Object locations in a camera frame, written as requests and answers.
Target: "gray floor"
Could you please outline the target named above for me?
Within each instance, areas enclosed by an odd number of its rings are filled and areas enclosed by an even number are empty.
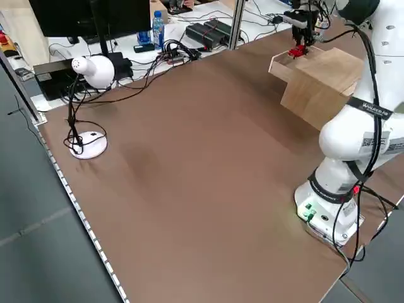
[[[344,280],[368,302],[404,302],[403,225],[404,211],[394,211],[387,228],[366,249],[365,260],[355,263]]]
[[[0,68],[0,302],[121,302],[10,85]]]
[[[337,281],[321,303],[361,303],[356,296],[341,282]]]

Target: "water bottle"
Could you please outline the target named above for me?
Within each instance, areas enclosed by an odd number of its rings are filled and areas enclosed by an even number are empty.
[[[162,49],[164,45],[164,21],[162,12],[155,11],[153,19],[153,43],[155,49]]]
[[[150,44],[152,42],[150,38],[150,31],[138,32],[138,43],[139,45]]]

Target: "lamp base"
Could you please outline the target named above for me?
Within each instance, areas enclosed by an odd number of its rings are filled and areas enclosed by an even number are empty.
[[[70,153],[77,159],[92,159],[101,155],[107,149],[107,138],[98,131],[86,131],[79,134],[79,136],[82,138],[83,146],[70,144]]]

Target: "sticker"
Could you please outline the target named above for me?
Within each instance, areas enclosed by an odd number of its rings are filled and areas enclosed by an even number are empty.
[[[404,152],[404,138],[392,139],[390,140],[390,145],[385,155],[392,155],[394,153]]]
[[[346,207],[342,208],[343,214],[347,217],[356,209],[356,203],[354,200],[348,203]]]
[[[51,74],[46,73],[46,74],[38,74],[37,79],[39,82],[44,82],[52,79]]]
[[[387,142],[390,136],[389,131],[383,131],[381,133],[381,146],[380,150],[384,150],[387,147]],[[372,147],[373,147],[373,133],[371,132],[366,132],[364,134],[364,140],[362,142],[362,146],[360,147],[359,152],[360,153],[371,153],[372,152]]]
[[[338,189],[338,194],[349,192],[349,191],[353,188],[353,186],[354,186],[354,185],[349,184],[349,183],[344,183],[344,184],[342,184],[342,185],[340,186],[340,188]]]

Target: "bottle label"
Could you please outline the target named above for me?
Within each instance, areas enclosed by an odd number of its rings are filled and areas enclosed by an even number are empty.
[[[159,27],[153,30],[153,39],[155,47],[162,48],[164,43],[164,27]]]

